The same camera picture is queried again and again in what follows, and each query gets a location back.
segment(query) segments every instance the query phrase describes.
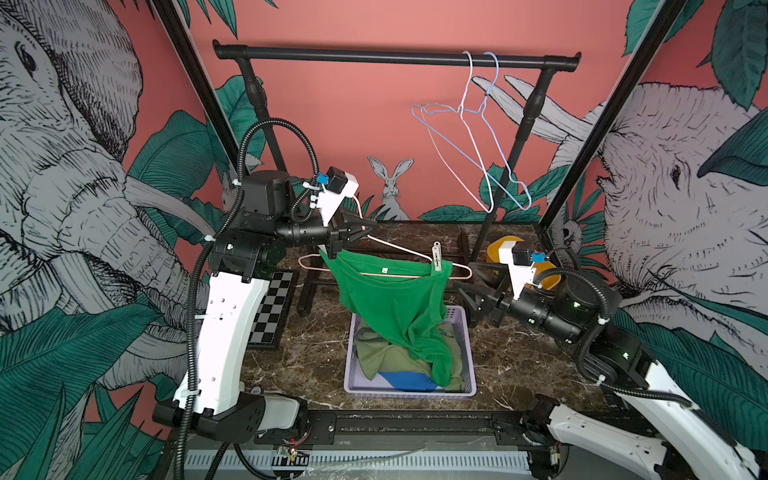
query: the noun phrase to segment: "brown marble surface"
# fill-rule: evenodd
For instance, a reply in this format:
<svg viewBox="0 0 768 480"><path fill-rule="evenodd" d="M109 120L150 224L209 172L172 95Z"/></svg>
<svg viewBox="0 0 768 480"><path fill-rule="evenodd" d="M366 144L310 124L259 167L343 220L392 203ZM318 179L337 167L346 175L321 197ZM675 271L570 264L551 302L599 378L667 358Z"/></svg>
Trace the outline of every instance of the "brown marble surface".
<svg viewBox="0 0 768 480"><path fill-rule="evenodd" d="M376 234L404 247L429 252L439 241L444 252L457 251L459 229L465 228L473 245L479 225L387 224ZM489 241L516 235L538 244L532 227L494 225ZM359 247L380 247L362 240ZM299 269L296 259L304 250L291 249L282 268ZM301 270L299 285L306 271ZM323 278L330 276L324 273ZM318 288L312 312L296 313L301 288L296 289L290 315L277 351L249 350L241 380L247 391L261 386L265 392L301 396L311 409L526 409L535 393L544 393L577 410L602 410L607 406L600 389L584 384L569 353L542 333L507 318L501 328L481 323L470 331L478 392L469 399L377 399L351 396L344 391L344 367L351 313L339 303L334 286Z"/></svg>

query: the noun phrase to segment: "clothes hanger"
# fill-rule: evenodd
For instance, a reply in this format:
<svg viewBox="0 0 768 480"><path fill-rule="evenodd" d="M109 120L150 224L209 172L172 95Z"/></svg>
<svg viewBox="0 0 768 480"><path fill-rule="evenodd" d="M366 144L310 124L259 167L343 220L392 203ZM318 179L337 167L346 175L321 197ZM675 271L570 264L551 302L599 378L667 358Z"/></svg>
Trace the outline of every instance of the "clothes hanger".
<svg viewBox="0 0 768 480"><path fill-rule="evenodd" d="M523 182L521 182L521 181L519 181L519 180L517 180L517 179L512 177L512 169L509 168L509 163L507 161L507 157L504 155L504 151L502 150L502 146L498 142L498 138L496 137L496 133L494 132L493 127L488 122L488 120L485 118L485 108L486 108L487 103L488 103L489 92L495 87L496 81L498 80L498 71L499 71L498 58L491 51L487 51L485 53L485 55L491 55L493 57L495 63L496 63L496 76L494 77L493 82L491 83L491 86L488 87L488 90L485 92L485 96L483 97L483 101L481 102L480 107L476 111L473 111L473 110L469 110L468 108L464 107L464 102L465 102L465 99L467 97L467 90L469 89L469 83L472 81L472 69L473 69L472 55L468 51L464 51L464 53L467 54L467 57L469 58L469 78L467 79L467 83L466 83L466 85L464 87L464 95L462 96L462 102L458 105L458 107L457 108L453 108L453 107L451 107L449 105L438 104L438 103L423 104L423 105L413 105L413 106L411 106L411 114L413 115L413 117L416 120L418 120L420 123L424 124L424 126L427 127L427 133L429 133L429 138L432 140L432 145L435 147L435 150L437 151L437 155L440 157L440 160L442 160L442 163L448 168L448 170L451 172L451 174L453 174L454 178L456 180L458 180L458 182L462 185L462 187L464 187L464 190L467 191L467 193L475 200L475 202L477 202L477 204L480 206L480 208L483 209L484 212L489 214L492 211L494 211L493 195L491 195L491 205L490 205L490 207L486 208L485 203L481 202L469 190L469 188L464 184L464 182L462 182L462 179L458 177L457 173L454 172L454 170L451 168L450 165L448 165L448 162L445 161L445 158L443 158L443 156L442 156L442 152L440 151L440 149L437 146L437 142L435 142L435 138L432 136L432 132L436 133L437 135L440 136L440 138L442 138L443 140L448 142L449 145L454 147L460 154L464 155L477 168L479 168L480 171L482 171L483 176L485 178L486 186L488 188L488 192L492 192L490 182L493 181L499 188L501 188L512 199L513 202L515 202L517 204L517 206L521 210L528 210L529 208L531 208L531 206L533 204L533 201L531 199L531 195L528 192L528 187ZM431 106L431 105L437 105L439 107L444 107L447 110L429 111L427 109L427 107ZM416 116L416 112L414 111L414 109L421 110L421 118ZM488 127L488 129L491 131L491 135L493 136L493 140L496 143L496 148L498 149L498 152L499 152L499 155L501 156L502 162L504 162L504 165L507 167L507 172L508 172L508 175L509 175L509 180L512 183L514 183L514 184L522 185L523 191L525 192L525 196L528 198L528 206L527 207L523 207L520 204L520 202L518 202L518 200L515 198L515 195L511 194L505 187L503 187L499 183L498 180L496 180L494 177L492 177L491 175L488 174L488 171L485 168L485 163L482 160L482 155L480 155L480 150L478 149L478 146L475 143L475 136L472 134L472 129L469 127L469 125L467 125L467 122L464 119L464 113L465 112L468 112L468 113L471 113L471 114L480 114L480 118L485 123L485 126ZM455 114L459 114L459 117L462 119L462 123L464 124L467 132L469 133L469 137L472 140L472 145L475 148L475 153L477 154L480 163L478 164L478 162L476 162L472 157L470 157L469 155L464 153L464 151L461 148L457 147L453 142L451 142L447 137L445 137L445 135L441 134L432 125L427 123L426 118L424 117L425 113L427 115L434 115L434 114L441 114L441 113L455 113Z"/></svg>
<svg viewBox="0 0 768 480"><path fill-rule="evenodd" d="M357 213L360 215L360 218L362 218L362 208L360 206L360 200L353 196L353 199L355 201L355 204L357 204ZM370 240L373 240L375 242L383 243L384 245L387 245L388 247L396 248L397 250L402 250L404 252L411 253L413 255L416 255L421 258L426 258L431 263L435 264L435 269L440 271L442 268L442 254L440 252L440 242L435 242L435 244L432 246L432 257L429 257L428 255L425 255L424 253L415 252L413 250L409 250L405 247L401 247L400 245L395 245L394 243L390 243L384 240L381 240L380 238L372 237L371 235L366 235L364 238L369 238ZM310 253L309 255L304 255L303 257L299 257L298 262L299 266L301 266L304 270L318 270L320 272L330 272L331 270L327 268L319 268L317 266L308 266L301 263L301 260L304 260L305 258L310 257L320 257L318 253ZM463 269L467 269L469 272L468 276L451 276L448 278L448 280L469 280L472 278L472 269L469 268L466 265L462 265L460 263L453 263L454 266L458 266ZM395 275L392 273L362 273L362 275L366 276L390 276L394 278L421 278L418 275Z"/></svg>

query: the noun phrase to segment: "yellow object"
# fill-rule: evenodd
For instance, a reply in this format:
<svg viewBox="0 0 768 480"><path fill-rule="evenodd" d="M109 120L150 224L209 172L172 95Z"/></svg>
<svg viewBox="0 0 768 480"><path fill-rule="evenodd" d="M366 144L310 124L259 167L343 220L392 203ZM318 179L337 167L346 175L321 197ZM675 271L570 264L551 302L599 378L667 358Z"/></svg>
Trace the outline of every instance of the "yellow object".
<svg viewBox="0 0 768 480"><path fill-rule="evenodd" d="M522 242L523 239L520 237L515 237L514 235L507 235L496 240L494 243L488 245L485 261L488 263L498 263L498 248L502 245L502 243L507 241ZM536 275L554 268L554 264L552 262L534 263L533 266L536 268ZM553 275L543 279L541 281L541 286L544 287L544 290L551 290L558 283L560 283L560 276Z"/></svg>

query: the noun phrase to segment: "elephant eye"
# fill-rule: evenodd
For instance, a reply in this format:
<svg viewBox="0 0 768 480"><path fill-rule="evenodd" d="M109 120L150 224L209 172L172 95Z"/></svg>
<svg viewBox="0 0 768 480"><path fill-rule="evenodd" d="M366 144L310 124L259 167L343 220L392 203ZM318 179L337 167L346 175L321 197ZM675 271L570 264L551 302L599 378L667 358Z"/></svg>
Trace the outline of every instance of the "elephant eye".
<svg viewBox="0 0 768 480"><path fill-rule="evenodd" d="M32 72L38 69L38 65L35 63L35 59L32 58L29 53L27 53L27 51L24 49L24 45L22 45L20 41L16 42L14 48L16 50L16 55L18 55L19 59L22 61L24 68L26 68L27 72L29 72L29 75L32 76Z"/></svg>
<svg viewBox="0 0 768 480"><path fill-rule="evenodd" d="M674 186L677 187L677 189L680 189L680 165L675 165L672 168L672 171L670 172L670 177L672 177L672 181L674 182Z"/></svg>

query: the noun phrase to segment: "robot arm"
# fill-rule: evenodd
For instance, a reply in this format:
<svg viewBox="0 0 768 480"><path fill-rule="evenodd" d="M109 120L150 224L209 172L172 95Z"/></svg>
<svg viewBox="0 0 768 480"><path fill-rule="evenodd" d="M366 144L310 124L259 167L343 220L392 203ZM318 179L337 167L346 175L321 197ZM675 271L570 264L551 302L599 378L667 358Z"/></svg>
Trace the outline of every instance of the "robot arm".
<svg viewBox="0 0 768 480"><path fill-rule="evenodd" d="M242 443L255 432L295 424L303 435L298 399L251 395L238 385L253 319L286 248L323 246L334 258L376 229L374 220L339 208L357 190L354 176L331 167L318 177L317 208L303 223L291 220L295 197L287 173L261 170L243 179L239 220L216 239L210 256L210 295L205 314L198 316L204 321L196 349L197 391L188 391L185 375L173 399L155 408L155 422L177 426L179 407L192 394L194 428L202 436Z"/></svg>
<svg viewBox="0 0 768 480"><path fill-rule="evenodd" d="M678 476L674 464L687 464L699 480L754 480L760 470L755 455L720 431L685 392L672 380L653 353L636 337L617 328L599 312L615 312L621 296L595 277L564 275L551 292L524 288L533 285L532 264L542 261L527 242L505 242L499 250L502 263L472 263L470 267L485 285L459 283L455 286L470 305L472 315L490 316L500 326L506 315L566 343L584 347L586 373L616 393L640 412L664 436L643 437L582 415L554 399L539 399L532 410L535 418L521 420L526 438L555 439L580 446L624 466L648 480L687 478ZM600 305L599 290L606 305ZM591 343L584 345L592 326L605 327ZM676 396L688 405L655 398L643 392ZM675 462L682 458L684 462Z"/></svg>

